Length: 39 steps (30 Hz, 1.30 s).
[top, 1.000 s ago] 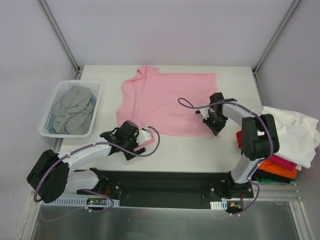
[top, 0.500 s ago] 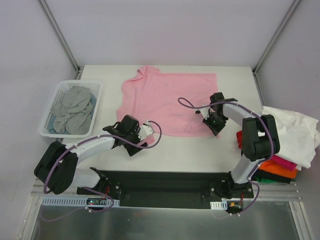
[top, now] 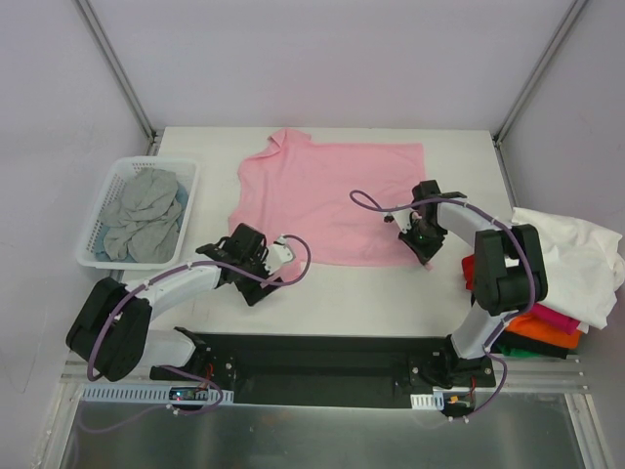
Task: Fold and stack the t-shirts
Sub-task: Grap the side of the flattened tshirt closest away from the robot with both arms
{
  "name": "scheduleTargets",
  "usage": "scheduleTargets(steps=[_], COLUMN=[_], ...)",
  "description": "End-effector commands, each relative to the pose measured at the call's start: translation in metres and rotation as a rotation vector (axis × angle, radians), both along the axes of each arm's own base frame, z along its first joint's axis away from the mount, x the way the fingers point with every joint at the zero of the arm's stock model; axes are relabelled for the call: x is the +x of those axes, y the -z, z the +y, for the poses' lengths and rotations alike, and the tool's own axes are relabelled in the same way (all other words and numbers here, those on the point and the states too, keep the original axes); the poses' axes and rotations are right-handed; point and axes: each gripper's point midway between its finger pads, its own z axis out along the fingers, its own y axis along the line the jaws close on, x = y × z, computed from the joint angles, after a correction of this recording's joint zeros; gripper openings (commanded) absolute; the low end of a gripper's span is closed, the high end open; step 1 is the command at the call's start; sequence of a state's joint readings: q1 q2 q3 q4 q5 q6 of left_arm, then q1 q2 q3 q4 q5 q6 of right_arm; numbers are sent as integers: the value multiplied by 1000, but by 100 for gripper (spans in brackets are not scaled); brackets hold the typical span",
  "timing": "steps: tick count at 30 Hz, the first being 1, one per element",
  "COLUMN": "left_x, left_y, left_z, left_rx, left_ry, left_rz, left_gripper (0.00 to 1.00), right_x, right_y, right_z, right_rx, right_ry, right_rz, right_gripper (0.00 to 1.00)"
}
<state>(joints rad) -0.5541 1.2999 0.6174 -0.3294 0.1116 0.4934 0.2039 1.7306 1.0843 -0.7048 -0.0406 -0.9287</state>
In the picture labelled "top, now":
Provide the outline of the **pink t shirt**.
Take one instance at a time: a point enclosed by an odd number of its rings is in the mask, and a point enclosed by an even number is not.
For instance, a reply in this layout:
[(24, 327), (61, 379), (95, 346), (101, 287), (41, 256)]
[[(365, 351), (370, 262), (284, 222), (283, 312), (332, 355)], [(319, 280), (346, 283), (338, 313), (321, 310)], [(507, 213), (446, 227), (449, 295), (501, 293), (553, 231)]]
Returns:
[(240, 196), (229, 228), (244, 223), (269, 239), (298, 235), (309, 245), (299, 257), (345, 267), (403, 267), (417, 258), (380, 213), (354, 204), (362, 190), (383, 207), (407, 203), (426, 178), (420, 143), (316, 143), (284, 128), (263, 151), (244, 159), (237, 171)]

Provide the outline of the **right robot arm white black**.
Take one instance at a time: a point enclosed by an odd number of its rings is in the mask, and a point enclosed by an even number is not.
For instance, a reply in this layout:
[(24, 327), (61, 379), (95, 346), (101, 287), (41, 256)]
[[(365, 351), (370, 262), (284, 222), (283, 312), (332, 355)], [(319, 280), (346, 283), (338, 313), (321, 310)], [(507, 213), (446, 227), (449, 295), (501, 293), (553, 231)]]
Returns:
[(441, 348), (418, 365), (427, 383), (450, 389), (476, 377), (487, 353), (514, 316), (546, 297), (548, 281), (537, 229), (496, 220), (461, 192), (441, 192), (434, 180), (412, 190), (412, 204), (385, 216), (398, 239), (427, 265), (453, 233), (474, 249), (472, 306)]

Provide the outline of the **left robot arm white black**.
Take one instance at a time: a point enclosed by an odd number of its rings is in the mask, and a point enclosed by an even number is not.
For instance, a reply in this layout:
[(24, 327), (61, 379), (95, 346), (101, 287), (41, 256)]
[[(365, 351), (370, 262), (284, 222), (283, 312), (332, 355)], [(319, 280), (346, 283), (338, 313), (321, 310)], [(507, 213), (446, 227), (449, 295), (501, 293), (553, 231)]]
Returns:
[(185, 262), (153, 277), (124, 283), (99, 280), (66, 335), (68, 349), (87, 364), (91, 382), (119, 381), (137, 366), (171, 366), (187, 380), (200, 377), (207, 358), (181, 328), (150, 330), (154, 319), (200, 294), (233, 285), (254, 306), (287, 285), (280, 271), (293, 264), (292, 234), (275, 241), (240, 224), (232, 234), (198, 247)]

